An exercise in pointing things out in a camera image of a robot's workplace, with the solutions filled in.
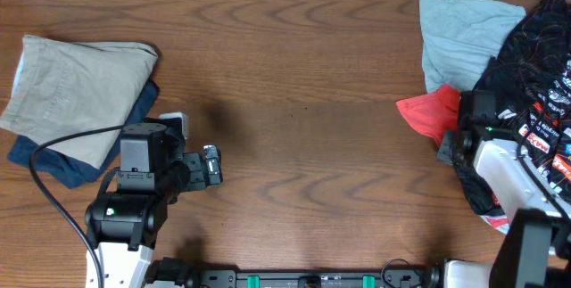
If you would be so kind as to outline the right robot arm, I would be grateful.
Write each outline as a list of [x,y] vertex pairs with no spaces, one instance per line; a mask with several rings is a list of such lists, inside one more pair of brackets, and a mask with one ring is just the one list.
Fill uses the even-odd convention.
[[549,267],[551,254],[570,259],[570,205],[534,167],[520,140],[501,128],[491,91],[459,98],[452,165],[482,178],[508,217],[509,231],[492,264],[447,260],[429,269],[425,287],[568,287],[570,269]]

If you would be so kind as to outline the black printed cycling jersey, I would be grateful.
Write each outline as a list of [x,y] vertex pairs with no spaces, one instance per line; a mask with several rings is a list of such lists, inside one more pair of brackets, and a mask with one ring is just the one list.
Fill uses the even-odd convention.
[[476,82],[495,97],[494,123],[529,151],[539,174],[570,199],[570,4],[541,0]]

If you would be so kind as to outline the folded beige trousers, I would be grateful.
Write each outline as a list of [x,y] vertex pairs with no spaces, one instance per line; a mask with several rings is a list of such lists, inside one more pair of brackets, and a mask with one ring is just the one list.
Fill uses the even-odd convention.
[[64,43],[35,36],[22,42],[21,72],[1,127],[37,144],[92,131],[53,148],[100,168],[158,54],[133,42]]

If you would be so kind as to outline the light blue grey shirt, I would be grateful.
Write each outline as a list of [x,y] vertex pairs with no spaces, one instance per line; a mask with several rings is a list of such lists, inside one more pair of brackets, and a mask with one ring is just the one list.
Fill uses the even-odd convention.
[[470,90],[525,8],[496,0],[419,0],[426,91]]

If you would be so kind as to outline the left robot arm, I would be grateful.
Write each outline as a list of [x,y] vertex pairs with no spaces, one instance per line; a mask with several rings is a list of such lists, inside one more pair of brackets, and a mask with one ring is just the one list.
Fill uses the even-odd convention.
[[105,177],[86,211],[88,287],[197,287],[200,276],[180,259],[153,259],[168,207],[182,193],[223,181],[221,154],[214,145],[186,152],[185,125],[152,119],[125,126],[121,163]]

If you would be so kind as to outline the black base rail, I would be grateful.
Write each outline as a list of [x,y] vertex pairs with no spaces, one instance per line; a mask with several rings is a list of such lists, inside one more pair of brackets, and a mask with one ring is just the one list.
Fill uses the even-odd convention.
[[403,259],[389,261],[379,271],[236,271],[198,269],[182,259],[154,261],[144,288],[441,288],[439,267],[414,267]]

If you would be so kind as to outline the red orange shirt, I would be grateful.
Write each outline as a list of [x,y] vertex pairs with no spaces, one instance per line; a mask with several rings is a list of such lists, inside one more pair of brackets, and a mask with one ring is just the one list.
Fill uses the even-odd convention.
[[410,127],[437,146],[447,131],[457,130],[460,92],[443,85],[435,92],[400,100],[396,107]]

